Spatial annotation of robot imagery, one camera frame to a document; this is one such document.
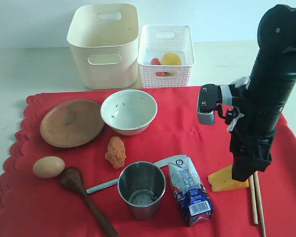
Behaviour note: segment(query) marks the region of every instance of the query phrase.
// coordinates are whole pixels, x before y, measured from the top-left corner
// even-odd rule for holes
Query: cheese
[[[232,165],[227,166],[208,176],[208,182],[212,185],[213,192],[243,189],[249,186],[248,180],[239,182],[231,178]]]

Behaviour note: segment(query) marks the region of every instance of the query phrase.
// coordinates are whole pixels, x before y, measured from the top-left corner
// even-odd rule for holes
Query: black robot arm
[[[199,122],[214,124],[215,113],[230,128],[232,178],[245,181],[271,164],[276,124],[296,83],[296,8],[276,5],[258,27],[259,52],[247,83],[202,86]],[[222,105],[233,106],[225,115]]]

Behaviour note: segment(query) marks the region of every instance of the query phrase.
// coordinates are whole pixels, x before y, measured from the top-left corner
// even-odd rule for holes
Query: brown egg
[[[59,157],[43,157],[33,165],[33,173],[39,178],[52,178],[65,168],[65,162]]]

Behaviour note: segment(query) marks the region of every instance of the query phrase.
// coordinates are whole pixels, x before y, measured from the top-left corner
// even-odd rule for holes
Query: table surface
[[[194,44],[195,65],[189,85],[228,84],[248,76],[258,49],[254,41]],[[138,79],[132,88],[140,87]],[[29,95],[85,90],[89,89],[79,78],[69,48],[0,50],[0,175]],[[283,114],[296,136],[296,86]]]

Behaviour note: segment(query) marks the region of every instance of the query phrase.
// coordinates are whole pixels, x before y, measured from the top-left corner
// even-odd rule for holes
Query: white wall
[[[194,42],[256,40],[263,14],[296,0],[0,0],[0,48],[68,46],[74,11],[89,3],[126,2],[143,24],[188,24]]]

